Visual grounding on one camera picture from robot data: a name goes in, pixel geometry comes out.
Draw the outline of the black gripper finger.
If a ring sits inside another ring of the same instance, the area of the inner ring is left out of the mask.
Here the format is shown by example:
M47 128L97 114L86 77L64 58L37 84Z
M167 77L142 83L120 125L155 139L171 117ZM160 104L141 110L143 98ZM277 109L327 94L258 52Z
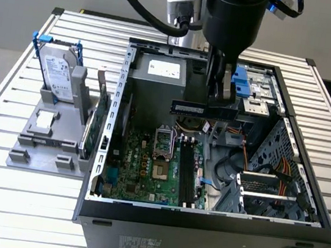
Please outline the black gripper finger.
M212 45L209 46L208 50L208 63L207 63L207 103L209 105L217 106L218 104L218 82L222 71L222 52Z
M236 86L232 82L232 76L236 66L220 62L214 75L213 94L209 98L212 107L229 107L236 102Z

